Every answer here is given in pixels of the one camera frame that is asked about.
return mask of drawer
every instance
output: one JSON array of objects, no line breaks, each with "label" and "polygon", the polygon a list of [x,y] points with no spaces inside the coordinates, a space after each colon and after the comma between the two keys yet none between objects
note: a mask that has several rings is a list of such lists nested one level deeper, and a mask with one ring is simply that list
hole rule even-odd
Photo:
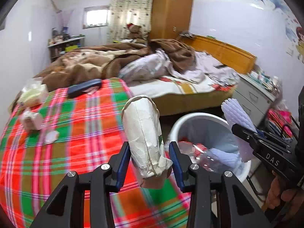
[{"label": "drawer", "polygon": [[264,114],[237,91],[233,93],[232,98],[235,98],[240,103],[241,107],[248,114],[253,124],[258,126],[260,121],[263,119]]},{"label": "drawer", "polygon": [[249,100],[255,107],[257,107],[263,114],[268,110],[271,101],[258,89],[250,83],[240,78],[236,91]]}]

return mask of teddy bear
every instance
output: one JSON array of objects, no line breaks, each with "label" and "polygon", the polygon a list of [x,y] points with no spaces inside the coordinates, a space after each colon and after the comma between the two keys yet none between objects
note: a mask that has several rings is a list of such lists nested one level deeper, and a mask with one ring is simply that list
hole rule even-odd
[{"label": "teddy bear", "polygon": [[142,34],[141,34],[141,26],[134,25],[132,23],[129,23],[127,25],[128,30],[130,33],[128,34],[128,39],[142,39]]}]

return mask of bedside table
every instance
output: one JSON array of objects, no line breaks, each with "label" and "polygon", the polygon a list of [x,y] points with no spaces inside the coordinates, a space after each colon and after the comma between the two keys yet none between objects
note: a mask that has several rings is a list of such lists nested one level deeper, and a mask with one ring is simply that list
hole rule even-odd
[{"label": "bedside table", "polygon": [[235,98],[257,127],[276,97],[249,76],[239,74],[240,82],[233,93]]}]

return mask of screw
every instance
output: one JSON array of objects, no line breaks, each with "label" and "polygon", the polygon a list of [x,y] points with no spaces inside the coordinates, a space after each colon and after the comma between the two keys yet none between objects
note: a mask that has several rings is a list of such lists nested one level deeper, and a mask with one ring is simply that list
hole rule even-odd
[{"label": "screw", "polygon": [[110,168],[110,165],[109,165],[109,164],[103,164],[103,165],[101,166],[101,168],[102,168],[103,170],[107,170],[107,169]]},{"label": "screw", "polygon": [[74,177],[75,175],[76,175],[76,172],[73,170],[68,172],[68,174],[67,174],[68,177]]},{"label": "screw", "polygon": [[190,165],[190,168],[192,170],[197,170],[199,168],[199,165],[198,164],[192,164],[192,165]]},{"label": "screw", "polygon": [[226,170],[226,171],[224,172],[224,175],[225,175],[226,177],[232,177],[232,176],[233,176],[232,172],[229,171],[229,170]]}]

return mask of yellow box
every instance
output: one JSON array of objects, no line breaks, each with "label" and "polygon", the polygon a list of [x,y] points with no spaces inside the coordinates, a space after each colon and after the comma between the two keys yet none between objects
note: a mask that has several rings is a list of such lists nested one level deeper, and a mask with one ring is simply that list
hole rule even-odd
[{"label": "yellow box", "polygon": [[78,45],[72,45],[72,46],[69,46],[69,47],[65,47],[65,52],[70,52],[72,50],[75,50],[78,48]]}]

